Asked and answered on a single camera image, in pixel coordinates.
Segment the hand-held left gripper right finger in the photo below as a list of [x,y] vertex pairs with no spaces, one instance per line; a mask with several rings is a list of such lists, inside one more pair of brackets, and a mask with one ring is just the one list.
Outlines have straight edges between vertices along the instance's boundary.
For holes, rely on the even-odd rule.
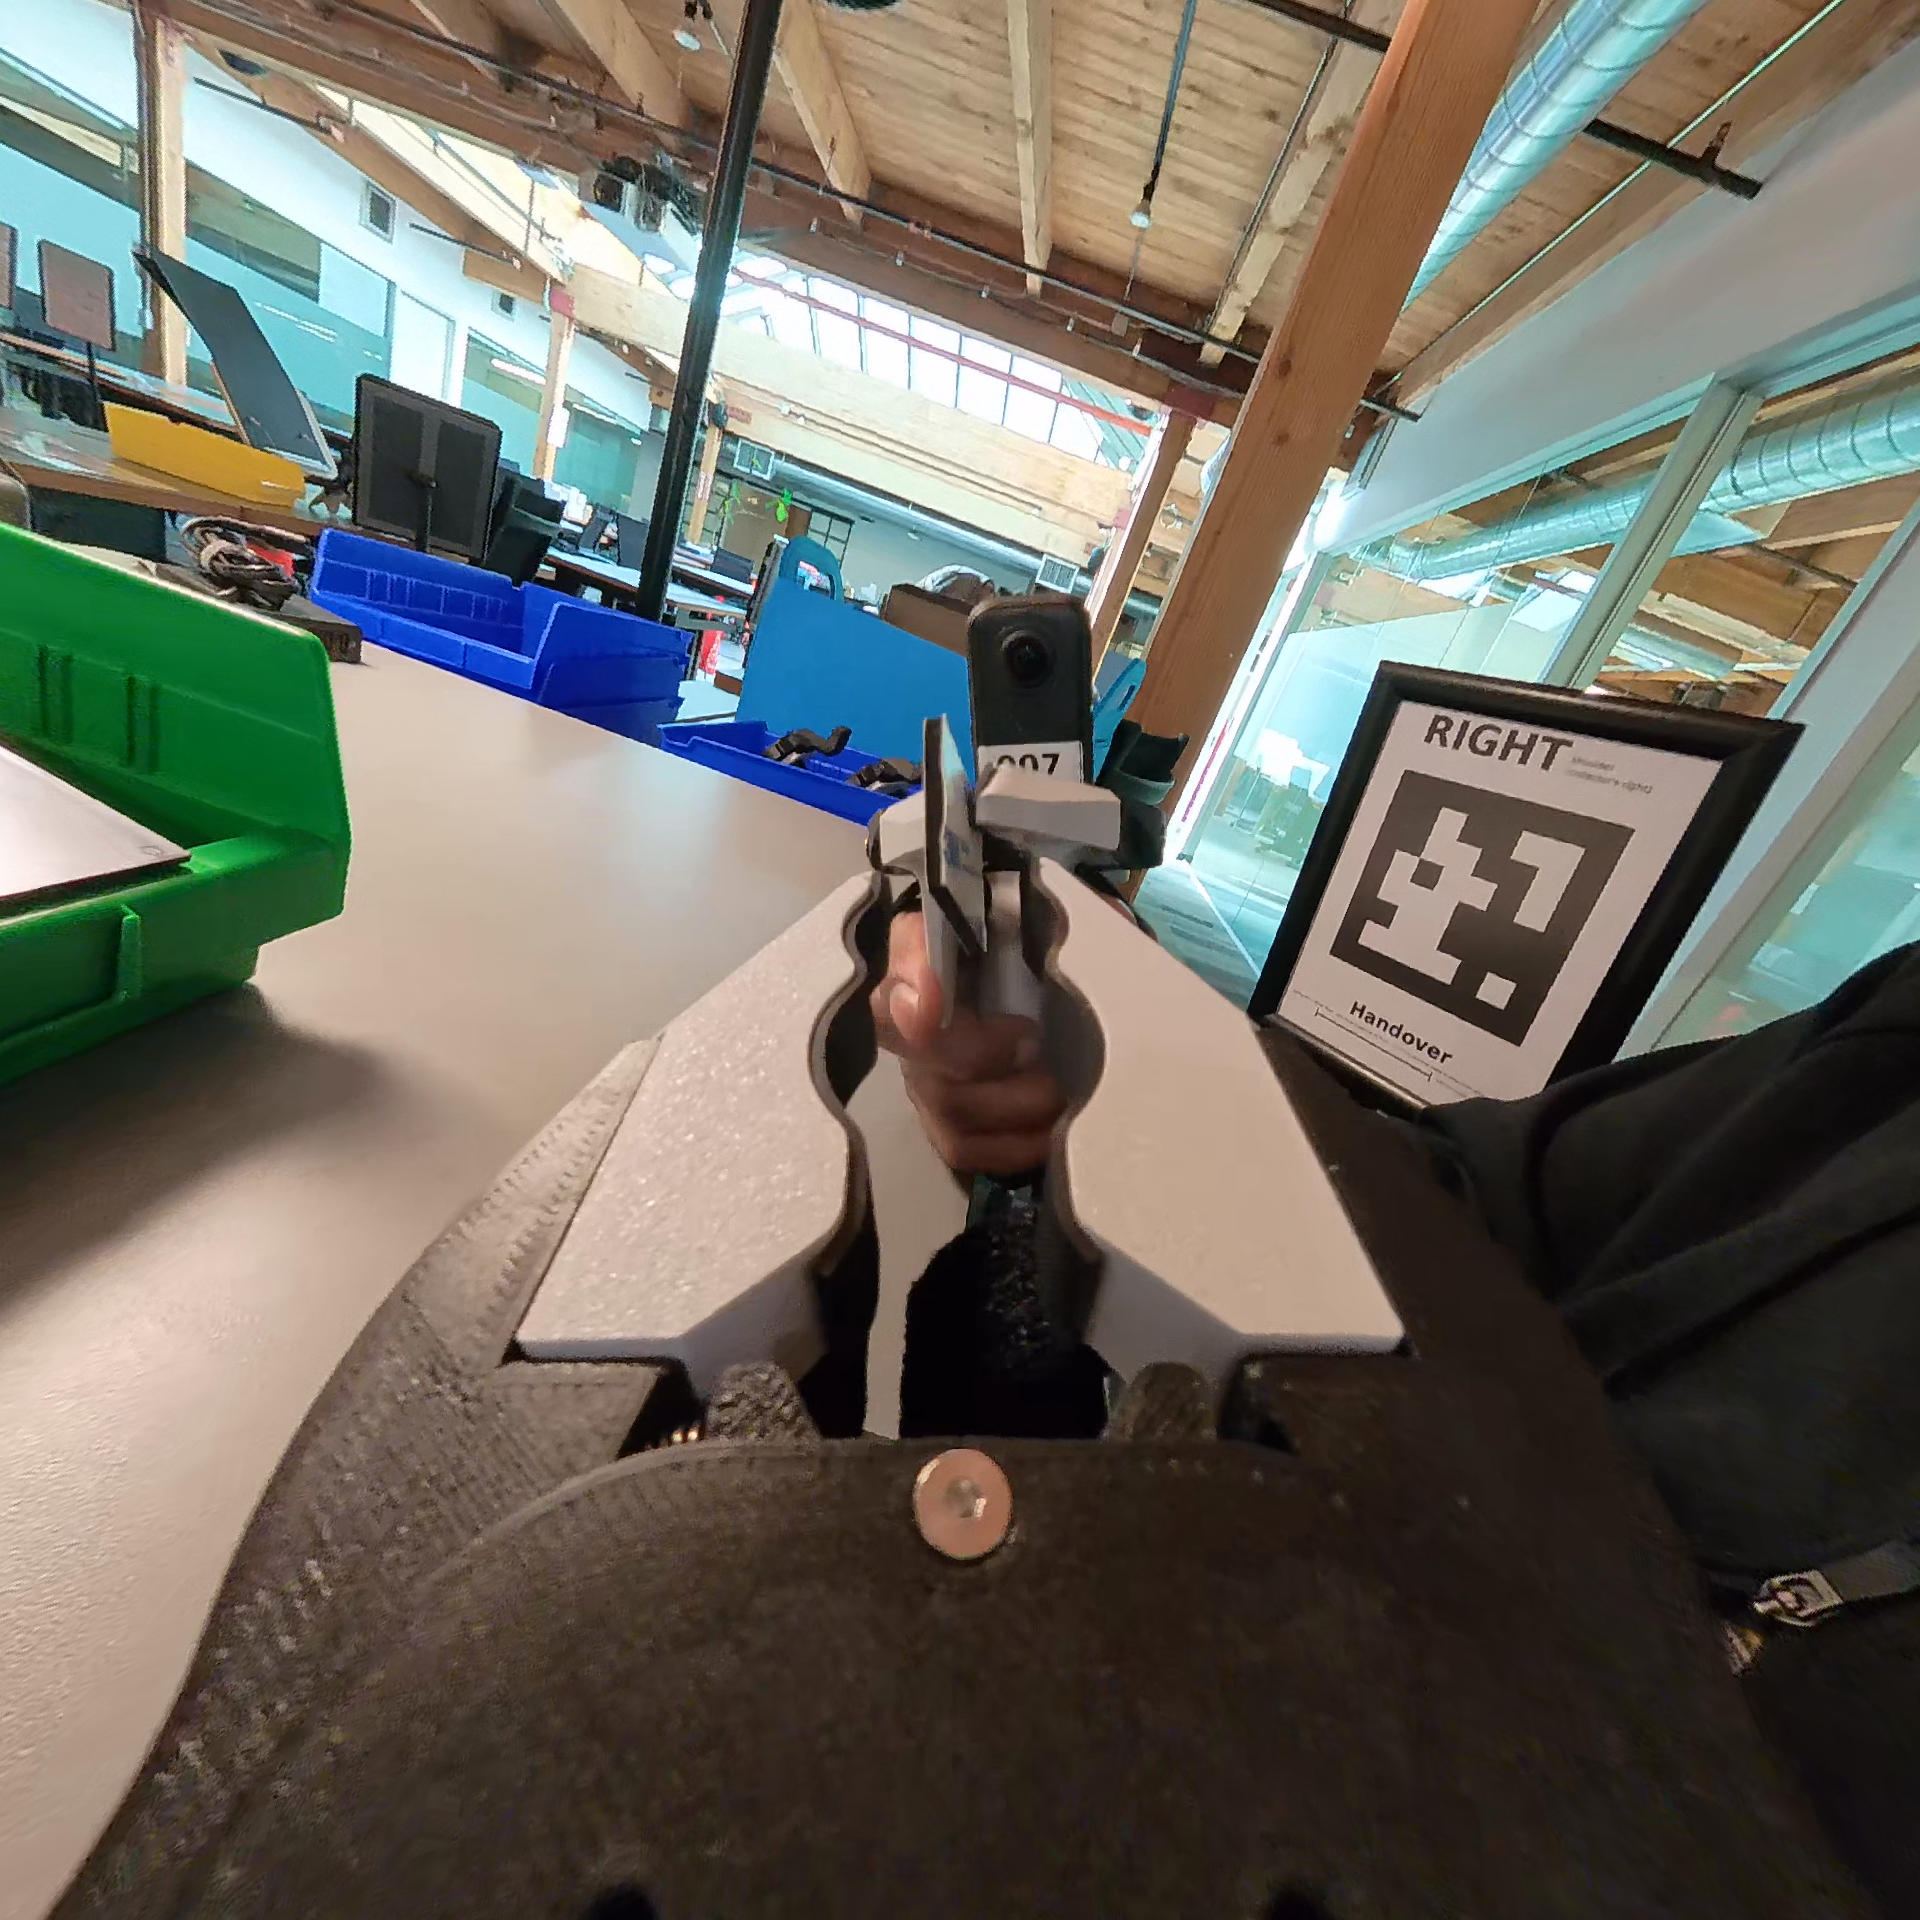
[[1069,1093],[1047,1200],[1092,1259],[1087,1346],[1121,1378],[1251,1356],[1389,1356],[1379,1274],[1256,1026],[1066,866],[1031,870]]

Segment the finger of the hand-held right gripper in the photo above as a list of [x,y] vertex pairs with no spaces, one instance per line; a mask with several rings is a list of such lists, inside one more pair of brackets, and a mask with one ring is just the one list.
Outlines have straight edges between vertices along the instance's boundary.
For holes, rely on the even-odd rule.
[[920,1009],[950,1022],[963,971],[963,906],[950,888],[956,866],[947,857],[947,830],[939,796],[911,796],[890,805],[870,825],[873,870],[890,910],[890,958],[896,929],[916,923]]
[[987,777],[977,789],[977,830],[987,872],[1016,872],[1031,857],[1114,866],[1121,798],[1080,780]]

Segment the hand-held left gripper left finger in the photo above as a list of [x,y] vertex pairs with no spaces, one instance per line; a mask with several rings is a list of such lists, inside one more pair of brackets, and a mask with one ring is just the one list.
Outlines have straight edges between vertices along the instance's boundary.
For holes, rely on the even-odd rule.
[[858,986],[848,879],[662,1028],[516,1346],[688,1377],[825,1353],[818,1271],[863,1213],[866,1168],[830,1089],[830,1018]]

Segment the thin dark card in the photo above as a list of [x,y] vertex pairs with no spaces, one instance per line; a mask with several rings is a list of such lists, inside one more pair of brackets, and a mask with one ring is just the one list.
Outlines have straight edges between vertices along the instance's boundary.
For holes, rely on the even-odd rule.
[[939,978],[939,1026],[967,1005],[987,955],[987,876],[974,820],[974,786],[945,715],[922,725],[922,937]]

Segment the person's right hand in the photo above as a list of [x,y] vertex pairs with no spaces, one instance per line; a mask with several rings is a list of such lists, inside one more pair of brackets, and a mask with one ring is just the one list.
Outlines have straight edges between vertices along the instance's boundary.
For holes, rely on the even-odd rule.
[[1045,1064],[1040,1033],[1020,1017],[947,1012],[920,910],[890,925],[870,1012],[950,1175],[1021,1183],[1045,1168],[1066,1093]]

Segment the blue panel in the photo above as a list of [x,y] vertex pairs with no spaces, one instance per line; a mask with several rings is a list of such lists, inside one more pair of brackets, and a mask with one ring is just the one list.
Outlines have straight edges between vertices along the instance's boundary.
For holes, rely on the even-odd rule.
[[736,719],[767,734],[851,729],[863,756],[922,759],[922,725],[945,715],[974,760],[970,662],[803,582],[776,578],[745,650]]

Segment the blue plastic bin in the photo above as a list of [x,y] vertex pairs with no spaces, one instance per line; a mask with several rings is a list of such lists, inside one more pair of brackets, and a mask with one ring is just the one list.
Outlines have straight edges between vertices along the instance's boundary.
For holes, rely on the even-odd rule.
[[312,600],[381,650],[641,744],[682,703],[682,631],[480,564],[337,529],[321,533]]
[[655,744],[707,769],[858,825],[922,786],[916,759],[870,756],[851,744],[851,726],[776,734],[758,721],[707,719],[665,725]]

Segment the black framed marker sign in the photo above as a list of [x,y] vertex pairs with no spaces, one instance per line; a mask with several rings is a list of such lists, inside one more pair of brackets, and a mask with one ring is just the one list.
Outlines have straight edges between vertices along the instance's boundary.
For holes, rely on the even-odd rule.
[[1383,662],[1248,1017],[1406,1113],[1608,1064],[1799,737]]

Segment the black floor lamp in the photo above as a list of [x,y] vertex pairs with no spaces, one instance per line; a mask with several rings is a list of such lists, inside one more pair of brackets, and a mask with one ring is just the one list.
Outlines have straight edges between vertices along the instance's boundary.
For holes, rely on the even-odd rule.
[[647,620],[660,620],[665,611],[665,589],[682,523],[688,478],[701,438],[714,332],[742,223],[745,181],[756,158],[756,135],[776,49],[780,11],[780,3],[750,3],[736,38],[728,121],[707,185],[696,287],[682,320],[677,388],[660,456],[655,500],[647,520],[647,546],[636,578],[636,615]]

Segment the black monitor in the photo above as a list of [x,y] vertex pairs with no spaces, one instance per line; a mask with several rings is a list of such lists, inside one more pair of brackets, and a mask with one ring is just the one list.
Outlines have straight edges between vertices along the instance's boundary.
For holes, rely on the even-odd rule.
[[351,523],[480,563],[492,541],[499,426],[369,374],[354,378]]

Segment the green plastic bin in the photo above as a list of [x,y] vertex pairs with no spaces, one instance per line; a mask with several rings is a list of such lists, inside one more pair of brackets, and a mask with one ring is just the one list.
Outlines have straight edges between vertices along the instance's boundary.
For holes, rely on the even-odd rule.
[[343,914],[351,822],[322,639],[4,529],[4,744],[181,863],[4,910],[4,1081],[242,989]]

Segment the black flat sheet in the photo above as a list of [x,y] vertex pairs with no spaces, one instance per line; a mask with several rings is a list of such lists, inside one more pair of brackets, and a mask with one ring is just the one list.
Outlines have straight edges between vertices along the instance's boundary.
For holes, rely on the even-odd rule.
[[80,786],[4,748],[4,910],[174,872],[189,850]]

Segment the yellow bin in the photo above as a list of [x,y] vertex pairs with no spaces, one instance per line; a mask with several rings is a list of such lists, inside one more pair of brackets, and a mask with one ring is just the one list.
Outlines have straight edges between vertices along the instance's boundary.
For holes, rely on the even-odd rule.
[[131,405],[107,402],[102,417],[120,464],[254,506],[294,509],[308,494],[301,466],[281,455]]

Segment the tilted black board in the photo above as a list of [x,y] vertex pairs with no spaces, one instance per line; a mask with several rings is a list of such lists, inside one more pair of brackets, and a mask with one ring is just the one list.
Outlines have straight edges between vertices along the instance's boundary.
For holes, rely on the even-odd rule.
[[294,464],[313,482],[332,482],[340,456],[244,298],[230,283],[148,244],[131,256],[148,288],[172,302],[204,344],[242,443]]

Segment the wooden post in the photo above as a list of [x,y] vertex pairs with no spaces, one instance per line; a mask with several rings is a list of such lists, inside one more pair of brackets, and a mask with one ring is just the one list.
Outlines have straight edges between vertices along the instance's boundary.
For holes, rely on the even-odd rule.
[[1399,322],[1534,3],[1411,3],[1365,99],[1319,226],[1236,414],[1218,485],[1153,631],[1130,719],[1205,756],[1292,541]]

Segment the silver ventilation duct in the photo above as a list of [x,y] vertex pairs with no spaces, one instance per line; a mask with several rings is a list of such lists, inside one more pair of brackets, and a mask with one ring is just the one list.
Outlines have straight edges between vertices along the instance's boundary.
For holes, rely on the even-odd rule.
[[1570,3],[1502,91],[1411,283],[1415,306],[1702,3]]
[[[1835,402],[1770,428],[1757,428],[1716,485],[1678,541],[1682,557],[1755,544],[1747,517],[1799,496],[1845,492],[1918,470],[1918,382]],[[1404,582],[1450,582],[1495,564],[1539,563],[1596,544],[1616,544],[1633,523],[1649,478],[1628,478],[1566,500],[1531,504],[1505,525],[1481,525],[1444,541],[1374,541],[1357,560]]]

